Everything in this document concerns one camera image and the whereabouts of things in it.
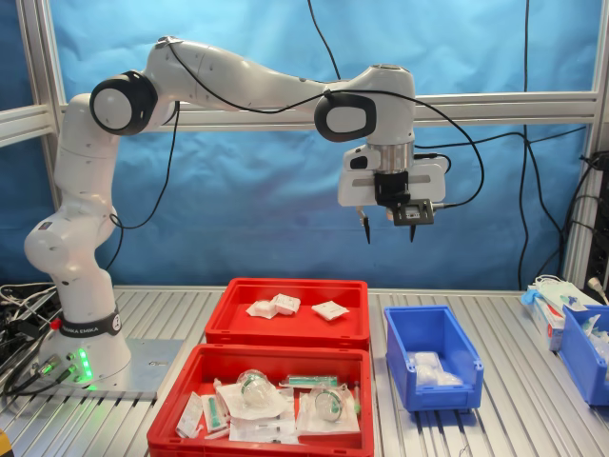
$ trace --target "robotic arm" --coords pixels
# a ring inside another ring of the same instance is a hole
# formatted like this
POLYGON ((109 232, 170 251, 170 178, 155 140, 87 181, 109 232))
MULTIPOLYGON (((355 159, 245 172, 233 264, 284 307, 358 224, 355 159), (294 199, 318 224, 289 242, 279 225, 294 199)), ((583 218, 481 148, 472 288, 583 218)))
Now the robotic arm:
POLYGON ((74 97, 54 172, 62 205, 25 244, 29 261, 57 286, 63 309, 61 327, 41 346, 40 360, 75 366, 65 382, 72 386, 108 378, 128 364, 112 283, 94 251, 114 229, 111 185, 120 137, 157 129, 180 101, 268 115, 277 111, 269 108, 293 106, 310 114, 329 141, 366 138, 344 154, 338 198, 342 206, 356 207, 368 242, 363 206, 386 207, 396 226, 433 223, 432 202, 445 193, 442 163, 414 160, 414 102, 375 91, 413 98, 413 77, 401 67, 375 65, 350 81, 320 83, 209 45, 163 37, 144 71, 127 71, 92 94, 74 97))

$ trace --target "metal table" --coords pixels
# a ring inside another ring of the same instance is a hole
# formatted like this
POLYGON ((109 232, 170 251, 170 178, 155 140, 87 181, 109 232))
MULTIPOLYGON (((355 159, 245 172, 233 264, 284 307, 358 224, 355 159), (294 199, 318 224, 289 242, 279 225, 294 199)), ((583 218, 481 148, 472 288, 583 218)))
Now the metal table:
MULTIPOLYGON (((16 456, 145 456, 146 433, 224 288, 117 287, 128 336, 184 339, 159 400, 19 398, 0 428, 16 456)), ((609 456, 609 408, 590 408, 515 292, 372 289, 371 364, 378 456, 609 456), (384 359, 383 307, 448 304, 484 361, 481 407, 409 414, 384 359)))

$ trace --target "white box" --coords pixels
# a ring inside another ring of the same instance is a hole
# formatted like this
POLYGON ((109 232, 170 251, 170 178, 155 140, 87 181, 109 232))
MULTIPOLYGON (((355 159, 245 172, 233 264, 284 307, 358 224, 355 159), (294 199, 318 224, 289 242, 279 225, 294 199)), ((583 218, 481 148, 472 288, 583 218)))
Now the white box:
POLYGON ((545 340, 548 349, 560 350, 562 332, 564 330, 564 316, 541 297, 534 299, 533 305, 524 305, 533 317, 533 322, 545 340))

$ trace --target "blue curtain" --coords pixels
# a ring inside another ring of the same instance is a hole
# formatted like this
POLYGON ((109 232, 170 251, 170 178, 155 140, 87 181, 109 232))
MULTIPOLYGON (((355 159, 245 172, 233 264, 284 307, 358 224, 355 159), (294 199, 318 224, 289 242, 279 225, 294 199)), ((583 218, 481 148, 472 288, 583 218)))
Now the blue curtain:
MULTIPOLYGON (((54 1, 52 13, 67 97, 101 80, 142 69, 159 36, 174 34, 240 53, 275 70, 335 79, 305 0, 54 1)), ((523 0, 415 2, 313 1, 343 78, 373 63, 403 65, 418 94, 522 90, 523 0)), ((529 89, 590 90, 600 1, 531 6, 529 89)), ((578 126, 532 126, 532 139, 578 126)), ((475 139, 521 130, 475 127, 475 139)), ((462 142, 455 129, 417 129, 417 144, 462 142)), ((114 205, 125 224, 152 210, 167 171, 170 135, 124 138, 114 205)), ((584 132, 534 146, 544 201, 561 221, 578 180, 584 132)), ((235 276, 362 279, 371 287, 517 286, 524 239, 518 208, 522 141, 480 145, 486 181, 471 204, 438 212, 436 224, 394 228, 370 209, 372 245, 353 209, 336 199, 342 155, 315 131, 179 132, 166 195, 152 220, 126 232, 110 269, 119 284, 226 284, 235 276)), ((453 160, 446 202, 471 195, 480 180, 471 148, 453 160)), ((524 276, 531 280, 558 246, 540 210, 531 163, 525 186, 530 232, 524 276)), ((118 233, 98 249, 103 266, 118 233)), ((25 267, 14 272, 26 275, 25 267)))
MULTIPOLYGON (((0 110, 32 104, 15 2, 0 0, 0 110)), ((53 213, 39 139, 0 149, 0 284, 47 279, 23 251, 29 231, 53 213)))

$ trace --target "blue crate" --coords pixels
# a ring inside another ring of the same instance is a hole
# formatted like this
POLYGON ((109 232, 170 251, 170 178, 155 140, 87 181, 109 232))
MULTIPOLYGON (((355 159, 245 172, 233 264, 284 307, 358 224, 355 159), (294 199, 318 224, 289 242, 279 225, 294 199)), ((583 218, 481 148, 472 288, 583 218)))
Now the blue crate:
POLYGON ((574 312, 564 307, 564 331, 560 358, 567 366, 573 382, 588 405, 609 405, 609 383, 605 381, 607 364, 590 343, 581 329, 581 324, 597 314, 600 318, 595 327, 609 330, 609 308, 587 307, 587 311, 574 312))
POLYGON ((387 362, 408 411, 479 407, 484 367, 474 346, 448 307, 385 308, 387 362), (444 371, 462 386, 419 386, 407 352, 437 352, 444 371))

